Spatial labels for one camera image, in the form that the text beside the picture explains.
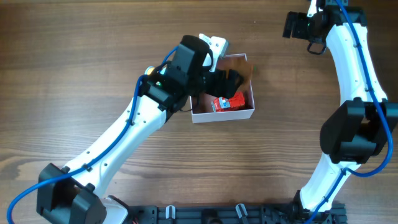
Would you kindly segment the red toy fire truck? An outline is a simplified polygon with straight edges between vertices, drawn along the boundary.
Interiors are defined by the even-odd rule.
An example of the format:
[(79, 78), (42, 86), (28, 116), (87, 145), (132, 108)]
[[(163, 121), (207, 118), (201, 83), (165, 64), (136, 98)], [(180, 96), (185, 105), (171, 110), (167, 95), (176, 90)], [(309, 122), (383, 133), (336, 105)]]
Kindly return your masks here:
[(236, 111), (245, 107), (245, 98), (243, 92), (236, 92), (232, 98), (219, 97), (211, 102), (213, 111), (216, 112), (226, 112), (226, 111)]

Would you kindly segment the white box pink inside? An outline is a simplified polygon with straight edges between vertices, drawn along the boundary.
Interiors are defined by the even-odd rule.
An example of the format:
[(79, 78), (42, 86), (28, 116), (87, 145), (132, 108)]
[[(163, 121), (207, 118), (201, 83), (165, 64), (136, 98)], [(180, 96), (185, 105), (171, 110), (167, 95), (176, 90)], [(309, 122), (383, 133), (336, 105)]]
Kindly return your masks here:
[(239, 119), (249, 119), (254, 110), (254, 97), (252, 92), (252, 84), (249, 82), (249, 86), (243, 91), (243, 96), (245, 97), (245, 107), (241, 110), (236, 111), (225, 111), (225, 112), (214, 112), (211, 107), (211, 102), (216, 99), (216, 97), (202, 94), (199, 96), (199, 105), (196, 107), (197, 99), (195, 97), (190, 98), (190, 106), (194, 110), (190, 112), (192, 116), (192, 123), (210, 123), (218, 121), (231, 121)]

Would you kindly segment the brown plush toy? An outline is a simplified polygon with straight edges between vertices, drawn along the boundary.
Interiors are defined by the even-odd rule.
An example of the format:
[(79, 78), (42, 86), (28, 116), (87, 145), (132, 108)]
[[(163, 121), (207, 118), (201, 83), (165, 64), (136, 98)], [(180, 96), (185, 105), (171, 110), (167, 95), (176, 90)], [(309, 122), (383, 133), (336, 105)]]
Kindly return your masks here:
[(237, 71), (243, 78), (242, 84), (238, 91), (246, 91), (249, 89), (250, 82), (254, 73), (254, 65), (249, 63), (245, 57), (230, 57), (230, 69)]

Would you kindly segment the yellow duck toy blue hat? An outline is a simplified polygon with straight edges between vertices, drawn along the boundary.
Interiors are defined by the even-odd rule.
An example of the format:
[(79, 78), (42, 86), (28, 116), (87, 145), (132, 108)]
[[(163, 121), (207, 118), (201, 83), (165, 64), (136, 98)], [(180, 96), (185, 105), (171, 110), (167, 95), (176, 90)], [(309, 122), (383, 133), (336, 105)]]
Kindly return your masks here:
[(165, 73), (165, 71), (166, 71), (165, 67), (157, 69), (154, 66), (150, 66), (150, 67), (146, 68), (144, 74), (145, 75), (152, 75), (153, 73), (159, 73), (159, 74), (163, 75)]

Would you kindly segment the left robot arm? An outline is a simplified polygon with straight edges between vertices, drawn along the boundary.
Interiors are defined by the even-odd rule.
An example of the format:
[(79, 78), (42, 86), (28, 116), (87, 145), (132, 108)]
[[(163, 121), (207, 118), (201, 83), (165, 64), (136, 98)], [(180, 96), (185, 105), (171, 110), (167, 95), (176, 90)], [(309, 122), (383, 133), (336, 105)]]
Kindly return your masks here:
[(232, 97), (242, 84), (233, 69), (220, 70), (228, 41), (185, 35), (164, 58), (139, 77), (122, 115), (83, 153), (62, 168), (47, 165), (39, 175), (37, 213), (51, 223), (132, 223), (129, 207), (105, 191), (130, 155), (187, 99), (207, 93)]

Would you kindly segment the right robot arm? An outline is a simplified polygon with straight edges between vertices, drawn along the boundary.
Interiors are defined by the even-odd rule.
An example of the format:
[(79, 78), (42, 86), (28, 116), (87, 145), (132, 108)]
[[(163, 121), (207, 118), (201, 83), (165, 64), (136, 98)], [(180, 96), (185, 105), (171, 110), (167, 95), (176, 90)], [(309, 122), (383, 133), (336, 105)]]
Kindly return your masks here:
[(329, 50), (338, 77), (340, 107), (320, 130), (321, 158), (285, 212), (292, 222), (321, 223), (336, 217), (333, 200), (348, 177), (371, 177), (388, 165), (397, 104), (378, 82), (361, 8), (347, 1), (312, 1), (308, 12), (287, 14), (283, 36)]

